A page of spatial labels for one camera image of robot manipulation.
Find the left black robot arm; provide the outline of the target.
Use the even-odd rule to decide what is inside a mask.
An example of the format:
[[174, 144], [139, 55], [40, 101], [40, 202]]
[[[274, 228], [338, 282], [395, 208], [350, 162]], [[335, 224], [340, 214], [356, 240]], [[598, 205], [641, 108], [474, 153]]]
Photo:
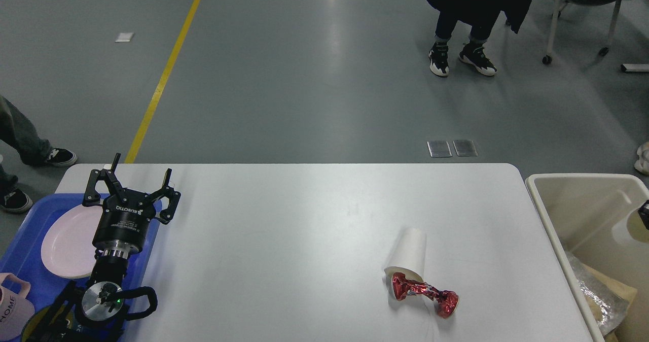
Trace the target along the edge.
[[130, 257], [145, 249], [151, 222], [169, 224], [181, 194], [170, 184], [170, 168], [154, 192], [123, 187], [116, 176], [120, 156], [116, 153], [109, 168], [92, 170], [84, 190], [83, 206], [101, 210], [88, 282], [83, 287], [68, 282], [44, 316], [28, 321], [21, 333], [25, 341], [118, 341], [125, 323], [156, 311], [152, 287], [127, 288], [123, 282]]

